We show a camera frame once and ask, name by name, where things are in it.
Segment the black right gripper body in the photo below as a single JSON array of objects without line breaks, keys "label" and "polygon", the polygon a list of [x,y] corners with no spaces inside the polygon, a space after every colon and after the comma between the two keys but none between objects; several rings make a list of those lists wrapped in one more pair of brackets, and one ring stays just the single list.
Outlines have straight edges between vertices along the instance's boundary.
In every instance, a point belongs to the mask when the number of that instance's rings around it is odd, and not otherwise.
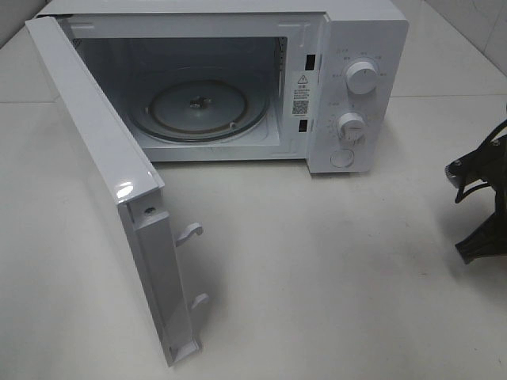
[{"label": "black right gripper body", "polygon": [[506,235],[506,158],[487,158],[483,165],[484,181],[495,191],[494,214],[484,223],[486,238]]}]

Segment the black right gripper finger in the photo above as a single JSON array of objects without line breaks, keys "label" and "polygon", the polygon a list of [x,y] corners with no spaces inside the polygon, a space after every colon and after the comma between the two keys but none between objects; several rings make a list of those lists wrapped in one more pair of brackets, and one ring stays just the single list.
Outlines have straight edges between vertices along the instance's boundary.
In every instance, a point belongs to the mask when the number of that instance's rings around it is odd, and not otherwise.
[{"label": "black right gripper finger", "polygon": [[473,260],[506,255],[506,222],[491,215],[468,237],[456,244],[465,264]]}]

